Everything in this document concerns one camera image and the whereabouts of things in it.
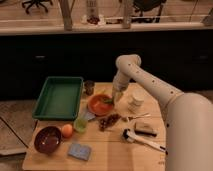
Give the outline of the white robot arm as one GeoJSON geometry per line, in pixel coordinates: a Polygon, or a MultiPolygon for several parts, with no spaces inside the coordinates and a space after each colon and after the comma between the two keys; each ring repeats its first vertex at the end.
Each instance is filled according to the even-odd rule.
{"type": "Polygon", "coordinates": [[[140,68],[136,54],[116,59],[112,96],[133,79],[159,103],[166,127],[165,171],[213,171],[213,103],[185,93],[140,68]]]}

